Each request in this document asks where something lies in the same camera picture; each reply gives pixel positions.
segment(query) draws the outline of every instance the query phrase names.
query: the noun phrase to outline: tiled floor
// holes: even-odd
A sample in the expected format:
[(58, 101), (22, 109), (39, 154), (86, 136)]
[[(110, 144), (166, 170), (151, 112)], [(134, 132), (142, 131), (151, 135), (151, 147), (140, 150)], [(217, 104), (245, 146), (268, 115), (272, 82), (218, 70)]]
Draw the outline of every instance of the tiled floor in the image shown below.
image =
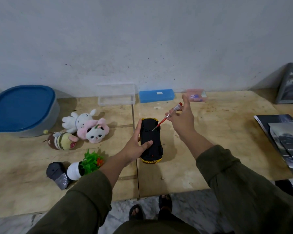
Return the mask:
[[(172, 194), (172, 213), (198, 229), (202, 234), (232, 230), (219, 210), (219, 203), (211, 190)], [(112, 234), (128, 220), (130, 208), (139, 203), (146, 219), (155, 219), (159, 211), (158, 197), (113, 202), (99, 234)], [(25, 234), (45, 213), (0, 218), (0, 234)]]

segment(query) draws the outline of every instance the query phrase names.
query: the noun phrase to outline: sleeve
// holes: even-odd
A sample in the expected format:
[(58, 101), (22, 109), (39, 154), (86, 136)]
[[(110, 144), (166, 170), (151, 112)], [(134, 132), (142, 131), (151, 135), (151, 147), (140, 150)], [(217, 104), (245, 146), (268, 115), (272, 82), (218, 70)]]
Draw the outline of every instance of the sleeve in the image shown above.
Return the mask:
[(82, 177), (28, 234), (97, 233), (111, 210), (112, 187), (101, 171)]
[(293, 233), (293, 197), (241, 164), (220, 145), (196, 165), (235, 233)]

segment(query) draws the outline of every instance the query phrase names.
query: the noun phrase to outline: left hand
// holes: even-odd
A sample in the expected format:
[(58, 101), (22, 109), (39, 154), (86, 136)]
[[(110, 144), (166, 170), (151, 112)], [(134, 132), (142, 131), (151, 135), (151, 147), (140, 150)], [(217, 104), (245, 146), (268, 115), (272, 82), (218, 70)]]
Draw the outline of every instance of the left hand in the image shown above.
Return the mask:
[(137, 127), (133, 133), (133, 136), (130, 138), (130, 140), (127, 142), (125, 147), (121, 150), (121, 153), (125, 156), (127, 163), (131, 163), (132, 161), (135, 161), (137, 158), (141, 156), (141, 154), (151, 147), (153, 144), (153, 141), (150, 140), (148, 142), (145, 142), (143, 145), (139, 145), (140, 141), (140, 129), (141, 129), (141, 119), (139, 119)]

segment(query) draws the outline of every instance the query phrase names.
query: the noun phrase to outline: pink plush toy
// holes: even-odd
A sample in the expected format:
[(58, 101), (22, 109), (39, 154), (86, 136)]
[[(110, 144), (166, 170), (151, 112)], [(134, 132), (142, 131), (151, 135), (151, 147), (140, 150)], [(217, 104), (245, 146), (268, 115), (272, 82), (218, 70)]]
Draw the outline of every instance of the pink plush toy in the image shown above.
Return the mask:
[(106, 125), (106, 120), (101, 118), (100, 120), (86, 121), (84, 127), (77, 130), (77, 135), (83, 140), (88, 139), (90, 143), (99, 143), (109, 131), (110, 128)]

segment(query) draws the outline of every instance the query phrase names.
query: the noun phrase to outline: olive green shirt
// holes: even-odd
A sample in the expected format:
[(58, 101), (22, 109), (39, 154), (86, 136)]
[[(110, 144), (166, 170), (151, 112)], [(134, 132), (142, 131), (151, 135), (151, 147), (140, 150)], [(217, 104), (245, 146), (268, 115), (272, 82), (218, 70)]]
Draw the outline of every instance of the olive green shirt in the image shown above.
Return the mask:
[[(241, 164), (220, 145), (208, 149), (196, 166), (216, 194), (235, 233), (293, 233), (293, 197)], [(99, 170), (82, 177), (28, 232), (97, 233), (111, 210), (112, 188)], [(186, 223), (127, 221), (120, 233), (199, 233)]]

